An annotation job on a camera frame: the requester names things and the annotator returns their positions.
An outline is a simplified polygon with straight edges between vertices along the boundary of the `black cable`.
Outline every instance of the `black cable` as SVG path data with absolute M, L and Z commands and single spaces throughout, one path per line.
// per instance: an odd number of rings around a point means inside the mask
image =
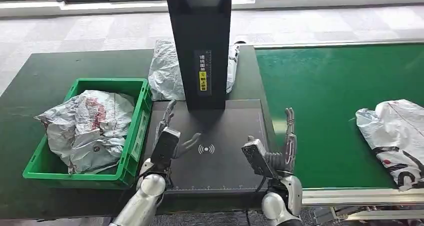
M 264 185 L 266 179 L 267 179 L 267 177 L 263 176 L 262 181 L 260 182 L 260 184 L 257 187 L 257 189 L 253 192 L 253 194 L 252 194 L 252 196 L 250 198 L 250 202 L 248 203 L 248 205 L 246 207 L 246 221 L 247 221 L 247 226 L 251 226 L 251 221 L 249 220 L 249 208 L 251 207 L 252 202 L 255 199 L 255 194 L 257 192 L 259 192 L 259 190 L 261 190 L 261 188 Z

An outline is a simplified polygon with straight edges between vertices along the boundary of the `grey plastic package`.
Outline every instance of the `grey plastic package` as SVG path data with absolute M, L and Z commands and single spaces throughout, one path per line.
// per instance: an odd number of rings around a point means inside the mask
M 356 125 L 400 191 L 424 186 L 424 108 L 405 99 L 356 112 Z
M 133 112 L 128 95 L 86 90 L 34 118 L 70 174 L 95 174 L 121 158 Z
M 228 49 L 228 68 L 226 92 L 231 92 L 236 81 L 239 46 L 230 45 Z M 180 73 L 177 49 L 170 40 L 157 40 L 154 46 L 153 59 L 148 73 L 148 83 L 152 92 L 152 100 L 186 100 L 183 80 Z

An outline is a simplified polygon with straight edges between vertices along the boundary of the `black scanning pad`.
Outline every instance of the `black scanning pad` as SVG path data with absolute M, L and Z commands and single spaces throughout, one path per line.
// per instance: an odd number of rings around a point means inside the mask
M 156 125 L 168 102 L 155 102 L 152 108 L 144 160 L 152 154 Z M 199 142 L 181 158 L 172 160 L 174 188 L 166 194 L 234 194 L 256 190 L 262 176 L 255 175 L 242 152 L 251 135 L 268 150 L 261 101 L 227 100 L 225 110 L 187 110 L 179 101 L 170 128 L 180 131 L 179 143 L 202 133 Z

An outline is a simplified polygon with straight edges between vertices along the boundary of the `yellow label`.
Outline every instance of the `yellow label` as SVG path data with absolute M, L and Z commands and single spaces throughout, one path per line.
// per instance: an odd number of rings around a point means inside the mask
M 200 71 L 199 72 L 199 82 L 200 82 L 200 91 L 206 91 L 207 90 L 207 81 L 206 81 L 206 72 Z

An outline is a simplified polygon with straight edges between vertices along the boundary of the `dark green table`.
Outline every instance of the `dark green table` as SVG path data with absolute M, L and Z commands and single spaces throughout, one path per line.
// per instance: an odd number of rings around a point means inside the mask
M 22 171 L 44 135 L 33 119 L 60 104 L 77 78 L 147 78 L 153 50 L 32 54 L 0 97 L 0 219 L 69 218 L 116 215 L 134 193 L 128 190 L 55 189 L 22 178 Z M 252 47 L 242 47 L 237 79 L 229 99 L 261 99 L 265 125 L 272 122 Z M 242 209 L 237 198 L 188 200 L 181 207 L 167 201 L 162 213 L 179 210 L 226 211 Z

